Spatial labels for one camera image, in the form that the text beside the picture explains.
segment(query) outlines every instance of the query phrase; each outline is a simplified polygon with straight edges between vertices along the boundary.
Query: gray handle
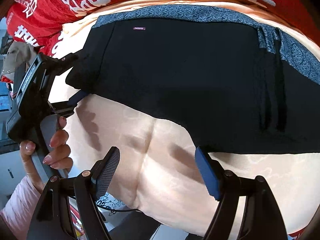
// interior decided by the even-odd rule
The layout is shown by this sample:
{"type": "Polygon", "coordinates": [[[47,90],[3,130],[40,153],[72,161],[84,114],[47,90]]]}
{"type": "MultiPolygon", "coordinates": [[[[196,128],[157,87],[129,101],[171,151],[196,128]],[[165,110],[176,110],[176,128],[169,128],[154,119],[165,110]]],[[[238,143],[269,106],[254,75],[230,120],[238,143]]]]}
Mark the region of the gray handle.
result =
{"type": "MultiPolygon", "coordinates": [[[[45,144],[46,144],[49,152],[53,151],[53,148],[51,148],[49,145],[51,138],[56,133],[56,131],[58,131],[60,129],[59,118],[60,118],[60,116],[58,114],[49,115],[49,116],[45,117],[42,120],[42,122],[40,123],[40,130],[41,130],[42,136],[44,138],[45,144]]],[[[45,156],[39,156],[36,151],[31,157],[32,157],[32,161],[33,161],[33,163],[39,173],[39,176],[44,183],[46,183],[52,175],[56,174],[55,171],[50,172],[50,170],[54,170],[54,169],[52,169],[48,165],[42,163],[42,160],[45,156]]],[[[68,173],[65,169],[58,170],[58,172],[62,178],[68,177],[68,173]]]]}
{"type": "Polygon", "coordinates": [[[95,200],[105,195],[120,162],[120,150],[113,146],[92,174],[95,200]]]}

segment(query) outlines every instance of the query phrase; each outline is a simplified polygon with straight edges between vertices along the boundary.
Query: white wall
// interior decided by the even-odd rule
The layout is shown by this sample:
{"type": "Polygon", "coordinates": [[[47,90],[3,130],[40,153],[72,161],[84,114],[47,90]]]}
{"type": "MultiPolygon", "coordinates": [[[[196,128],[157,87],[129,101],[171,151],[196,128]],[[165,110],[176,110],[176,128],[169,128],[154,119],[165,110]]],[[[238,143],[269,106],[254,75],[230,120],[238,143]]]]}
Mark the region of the white wall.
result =
{"type": "Polygon", "coordinates": [[[8,202],[8,198],[6,195],[0,194],[0,210],[5,207],[5,204],[8,202]]]}
{"type": "Polygon", "coordinates": [[[2,123],[3,121],[6,121],[7,118],[10,116],[10,112],[9,111],[5,111],[5,112],[0,112],[0,123],[2,123]]]}
{"type": "Polygon", "coordinates": [[[0,22],[0,30],[6,30],[7,29],[7,24],[5,22],[5,18],[2,18],[1,22],[0,22]]]}
{"type": "Polygon", "coordinates": [[[25,175],[19,151],[0,155],[0,195],[11,195],[25,175]]]}
{"type": "Polygon", "coordinates": [[[156,234],[151,237],[152,240],[184,240],[188,233],[180,229],[161,225],[156,234]]]}
{"type": "Polygon", "coordinates": [[[0,40],[2,39],[2,37],[5,35],[6,30],[0,30],[0,40]]]}

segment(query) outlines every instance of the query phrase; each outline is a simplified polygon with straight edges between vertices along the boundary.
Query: human hand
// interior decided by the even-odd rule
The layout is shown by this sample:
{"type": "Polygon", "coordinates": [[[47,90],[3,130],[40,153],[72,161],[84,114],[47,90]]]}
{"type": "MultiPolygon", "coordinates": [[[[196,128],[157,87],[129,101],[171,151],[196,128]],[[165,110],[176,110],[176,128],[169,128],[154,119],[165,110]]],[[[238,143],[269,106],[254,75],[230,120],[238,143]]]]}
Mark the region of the human hand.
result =
{"type": "MultiPolygon", "coordinates": [[[[59,125],[60,128],[64,128],[67,125],[67,119],[60,117],[59,125]]],[[[50,146],[54,148],[54,150],[44,158],[44,164],[50,165],[53,169],[71,170],[73,161],[69,157],[71,153],[70,147],[66,144],[68,138],[69,135],[65,130],[58,130],[52,136],[50,146]]],[[[42,182],[31,159],[35,148],[36,145],[31,141],[23,141],[20,143],[20,154],[24,169],[37,191],[42,193],[45,184],[42,182]]]]}

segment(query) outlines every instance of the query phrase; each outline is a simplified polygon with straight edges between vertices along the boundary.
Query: skin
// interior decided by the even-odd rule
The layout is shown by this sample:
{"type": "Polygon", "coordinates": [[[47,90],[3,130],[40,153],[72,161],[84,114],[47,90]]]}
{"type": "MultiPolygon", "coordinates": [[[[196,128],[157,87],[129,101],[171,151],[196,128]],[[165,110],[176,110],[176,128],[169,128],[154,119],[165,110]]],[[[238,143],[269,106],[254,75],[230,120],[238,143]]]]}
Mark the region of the skin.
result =
{"type": "MultiPolygon", "coordinates": [[[[60,117],[59,125],[61,130],[58,130],[50,141],[50,146],[54,150],[44,158],[44,164],[50,165],[53,169],[67,169],[67,171],[70,171],[73,161],[69,157],[71,153],[70,147],[66,144],[69,135],[65,130],[62,130],[67,125],[67,120],[64,117],[60,117]]],[[[31,141],[20,143],[20,154],[24,169],[37,191],[42,193],[45,184],[41,181],[31,159],[35,148],[36,145],[31,141]]]]}

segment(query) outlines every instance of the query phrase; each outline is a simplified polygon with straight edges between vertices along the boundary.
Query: black cable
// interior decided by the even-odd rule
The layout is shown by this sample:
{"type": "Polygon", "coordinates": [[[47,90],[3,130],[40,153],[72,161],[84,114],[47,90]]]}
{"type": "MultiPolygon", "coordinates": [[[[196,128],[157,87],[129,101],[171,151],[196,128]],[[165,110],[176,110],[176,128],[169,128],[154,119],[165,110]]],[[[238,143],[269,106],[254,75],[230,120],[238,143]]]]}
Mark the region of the black cable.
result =
{"type": "Polygon", "coordinates": [[[153,240],[153,238],[156,236],[156,234],[158,233],[158,230],[160,228],[160,226],[157,228],[157,230],[155,231],[155,233],[153,234],[153,237],[151,238],[151,240],[153,240]]]}
{"type": "Polygon", "coordinates": [[[127,209],[127,210],[118,210],[118,209],[112,209],[112,208],[106,208],[104,206],[100,206],[98,204],[96,204],[97,207],[108,210],[108,211],[112,211],[112,212],[131,212],[131,211],[137,211],[137,212],[142,212],[139,209],[135,208],[135,209],[127,209]]]}
{"type": "Polygon", "coordinates": [[[100,210],[99,210],[99,213],[100,213],[100,216],[102,217],[103,222],[107,222],[106,218],[105,218],[104,215],[100,212],[100,210]]]}

